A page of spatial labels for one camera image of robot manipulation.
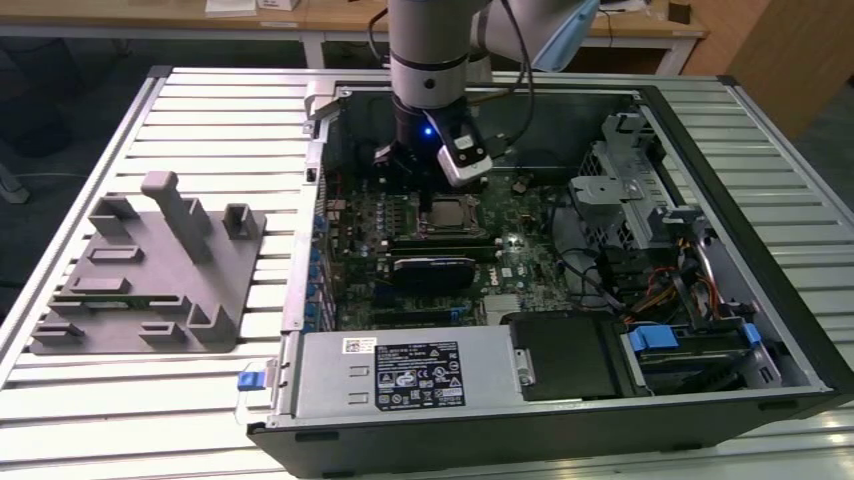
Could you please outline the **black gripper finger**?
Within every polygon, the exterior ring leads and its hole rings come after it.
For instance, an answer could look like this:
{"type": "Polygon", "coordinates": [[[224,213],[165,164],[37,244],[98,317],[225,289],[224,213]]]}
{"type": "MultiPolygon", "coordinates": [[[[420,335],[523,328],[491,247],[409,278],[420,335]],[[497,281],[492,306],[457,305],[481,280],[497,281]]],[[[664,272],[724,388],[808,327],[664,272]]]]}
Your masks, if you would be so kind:
{"type": "Polygon", "coordinates": [[[408,147],[390,143],[374,151],[372,169],[382,193],[416,196],[416,220],[424,226],[432,211],[432,185],[426,164],[408,147]]]}

